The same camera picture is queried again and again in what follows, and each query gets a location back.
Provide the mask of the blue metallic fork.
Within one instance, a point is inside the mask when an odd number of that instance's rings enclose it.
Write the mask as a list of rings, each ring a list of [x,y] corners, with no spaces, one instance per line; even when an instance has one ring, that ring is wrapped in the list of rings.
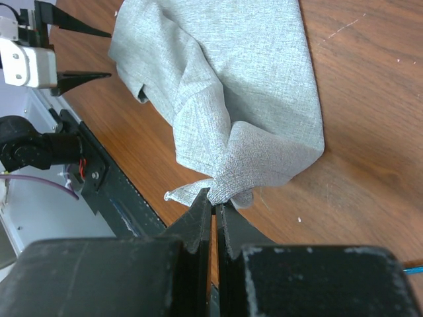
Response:
[[[406,274],[417,274],[417,273],[423,273],[423,265],[413,266],[413,267],[407,267],[404,269],[404,272]]]

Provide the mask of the grey cloth napkin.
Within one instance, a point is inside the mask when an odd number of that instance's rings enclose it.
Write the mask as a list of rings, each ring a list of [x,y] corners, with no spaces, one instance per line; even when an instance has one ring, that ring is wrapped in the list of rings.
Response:
[[[247,208],[324,152],[297,1],[124,1],[109,56],[139,102],[171,125],[177,163],[204,179],[168,191]]]

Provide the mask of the aluminium frame rail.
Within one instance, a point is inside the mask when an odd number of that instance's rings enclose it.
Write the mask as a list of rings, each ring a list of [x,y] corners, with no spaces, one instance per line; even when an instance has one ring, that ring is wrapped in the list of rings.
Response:
[[[62,97],[1,85],[2,116],[23,116],[38,131],[50,132],[58,128],[50,108],[73,111]],[[9,240],[15,256],[38,240],[113,236],[104,217],[84,199],[32,180],[1,181],[1,239]]]

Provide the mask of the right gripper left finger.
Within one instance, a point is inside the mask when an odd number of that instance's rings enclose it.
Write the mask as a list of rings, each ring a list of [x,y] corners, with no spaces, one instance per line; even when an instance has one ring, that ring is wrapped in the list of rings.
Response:
[[[195,200],[163,237],[181,243],[173,269],[171,316],[209,316],[211,291],[212,205],[208,189]]]

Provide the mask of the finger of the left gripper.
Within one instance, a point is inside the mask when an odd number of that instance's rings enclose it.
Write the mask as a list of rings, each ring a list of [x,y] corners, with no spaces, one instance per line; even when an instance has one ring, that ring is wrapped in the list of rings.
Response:
[[[51,88],[51,96],[61,96],[69,90],[96,79],[109,78],[111,73],[90,71],[61,71],[57,72],[58,82]]]
[[[40,21],[58,28],[100,37],[111,37],[110,33],[93,28],[81,20],[69,15],[51,3],[35,1],[34,8]]]

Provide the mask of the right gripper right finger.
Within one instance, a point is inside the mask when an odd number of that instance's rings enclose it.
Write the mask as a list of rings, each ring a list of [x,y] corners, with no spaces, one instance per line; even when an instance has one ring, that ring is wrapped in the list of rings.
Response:
[[[232,203],[216,206],[219,307],[221,316],[250,316],[255,287],[243,248],[260,252],[274,241],[244,218]]]

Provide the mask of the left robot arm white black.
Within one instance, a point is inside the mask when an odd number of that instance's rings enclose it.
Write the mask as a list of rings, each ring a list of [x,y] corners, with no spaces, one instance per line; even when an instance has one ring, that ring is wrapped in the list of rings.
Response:
[[[55,5],[35,1],[32,10],[13,10],[1,17],[1,69],[8,85],[47,89],[53,97],[109,73],[58,71],[48,26],[109,38],[103,32],[67,14]],[[1,163],[8,172],[26,166],[47,170],[53,165],[76,164],[83,157],[80,138],[73,133],[40,133],[24,117],[1,118]]]

